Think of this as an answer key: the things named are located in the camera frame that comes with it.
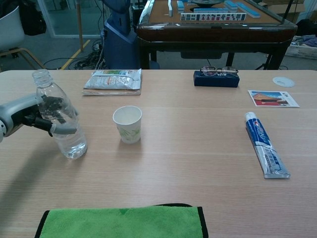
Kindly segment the dark blue glasses case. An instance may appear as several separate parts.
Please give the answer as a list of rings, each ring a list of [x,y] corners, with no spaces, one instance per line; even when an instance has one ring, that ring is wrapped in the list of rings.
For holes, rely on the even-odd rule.
[[[214,76],[205,76],[200,71],[194,71],[193,74],[194,86],[202,87],[231,87],[237,88],[240,78],[235,76],[223,76],[216,74]]]

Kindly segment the white paper cup green print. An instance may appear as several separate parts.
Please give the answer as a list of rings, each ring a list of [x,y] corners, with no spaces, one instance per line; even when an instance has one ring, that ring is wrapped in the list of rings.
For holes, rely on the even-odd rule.
[[[124,143],[134,144],[140,140],[142,115],[137,106],[120,107],[113,113],[112,119]]]

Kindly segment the pile of clothes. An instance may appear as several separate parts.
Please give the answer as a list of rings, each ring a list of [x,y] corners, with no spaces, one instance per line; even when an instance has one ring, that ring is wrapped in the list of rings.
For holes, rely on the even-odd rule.
[[[300,46],[317,48],[317,37],[314,35],[299,37],[296,39],[296,42],[298,42]]]

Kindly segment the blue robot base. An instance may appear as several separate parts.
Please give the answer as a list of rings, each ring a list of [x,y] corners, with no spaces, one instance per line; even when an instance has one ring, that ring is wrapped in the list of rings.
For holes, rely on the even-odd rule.
[[[139,69],[137,34],[131,29],[130,0],[103,0],[110,9],[105,23],[105,60],[109,69]]]

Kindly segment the black tripod stand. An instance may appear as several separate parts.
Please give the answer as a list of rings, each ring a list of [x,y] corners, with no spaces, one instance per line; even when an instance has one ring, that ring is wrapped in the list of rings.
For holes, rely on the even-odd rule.
[[[293,4],[293,0],[289,0],[289,3],[288,3],[288,5],[287,5],[287,8],[286,8],[285,13],[284,13],[284,15],[283,15],[281,24],[284,24],[284,22],[285,22],[285,20],[286,20],[286,18],[287,18],[287,16],[288,16],[288,13],[289,13],[289,10],[290,10],[292,4]]]

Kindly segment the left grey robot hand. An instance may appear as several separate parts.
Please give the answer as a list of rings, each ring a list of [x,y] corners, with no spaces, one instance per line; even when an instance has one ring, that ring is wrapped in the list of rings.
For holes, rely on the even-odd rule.
[[[77,131],[76,126],[71,125],[69,122],[57,124],[43,119],[35,94],[27,95],[0,105],[0,120],[2,120],[6,126],[6,134],[4,137],[12,135],[23,125],[44,130],[48,132],[50,136],[53,134],[74,134]]]

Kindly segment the dark brown mahjong table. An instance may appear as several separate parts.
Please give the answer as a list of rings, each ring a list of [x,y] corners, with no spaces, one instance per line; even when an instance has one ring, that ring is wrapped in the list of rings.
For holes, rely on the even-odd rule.
[[[167,0],[148,0],[137,25],[142,69],[149,69],[149,54],[161,52],[228,53],[232,64],[235,53],[265,53],[266,69],[279,69],[297,32],[297,25],[251,0],[232,0],[260,13],[245,21],[181,21],[177,0],[172,0],[172,17]]]

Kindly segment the green cloth black edging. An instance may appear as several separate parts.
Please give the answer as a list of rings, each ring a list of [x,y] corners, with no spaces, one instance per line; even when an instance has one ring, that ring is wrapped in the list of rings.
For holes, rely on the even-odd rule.
[[[70,208],[44,212],[34,238],[209,238],[201,206]]]

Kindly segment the white chair wooden legs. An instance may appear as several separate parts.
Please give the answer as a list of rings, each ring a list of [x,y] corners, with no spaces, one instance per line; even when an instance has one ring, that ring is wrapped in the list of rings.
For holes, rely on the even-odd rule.
[[[25,53],[42,69],[44,64],[27,48],[20,47],[25,39],[24,30],[20,20],[19,6],[12,12],[0,18],[0,58],[7,55],[21,55],[33,68],[34,65],[25,56]]]

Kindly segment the black bag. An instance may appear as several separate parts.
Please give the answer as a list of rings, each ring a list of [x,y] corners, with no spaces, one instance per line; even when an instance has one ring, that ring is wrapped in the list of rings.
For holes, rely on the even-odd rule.
[[[36,4],[31,0],[18,0],[20,20],[24,33],[29,36],[36,36],[46,33],[47,25]]]

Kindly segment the blue white toothpaste tube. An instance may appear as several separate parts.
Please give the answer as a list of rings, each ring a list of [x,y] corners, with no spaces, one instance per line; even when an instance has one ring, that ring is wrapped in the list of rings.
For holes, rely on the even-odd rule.
[[[247,112],[245,120],[246,130],[261,165],[264,178],[289,179],[291,175],[271,143],[260,119],[254,112]]]

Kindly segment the white plastic basket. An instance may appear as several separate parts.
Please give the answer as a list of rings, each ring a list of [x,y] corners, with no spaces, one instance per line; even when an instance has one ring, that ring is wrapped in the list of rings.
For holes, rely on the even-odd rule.
[[[288,47],[285,55],[290,57],[306,58],[317,60],[317,48],[300,46],[296,39],[302,36],[294,36],[290,46]]]

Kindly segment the white green snack bag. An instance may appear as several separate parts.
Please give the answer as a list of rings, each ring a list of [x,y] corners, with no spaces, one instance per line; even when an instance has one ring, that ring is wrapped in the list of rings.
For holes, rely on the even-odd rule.
[[[84,89],[138,90],[141,88],[141,69],[96,70]]]

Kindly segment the transparent plastic water bottle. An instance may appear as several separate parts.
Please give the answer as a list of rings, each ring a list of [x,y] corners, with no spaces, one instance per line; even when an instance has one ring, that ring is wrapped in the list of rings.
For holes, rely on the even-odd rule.
[[[32,77],[37,86],[39,112],[52,123],[50,133],[61,153],[70,159],[81,157],[87,151],[87,141],[69,97],[53,81],[48,70],[36,70]]]

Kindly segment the wooden pole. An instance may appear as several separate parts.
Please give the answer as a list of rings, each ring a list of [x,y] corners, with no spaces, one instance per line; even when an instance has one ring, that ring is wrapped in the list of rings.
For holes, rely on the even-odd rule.
[[[79,42],[80,42],[80,51],[83,52],[84,46],[83,46],[80,0],[75,0],[75,2],[76,2],[76,14],[77,14],[77,25],[78,25],[78,34],[79,34]]]

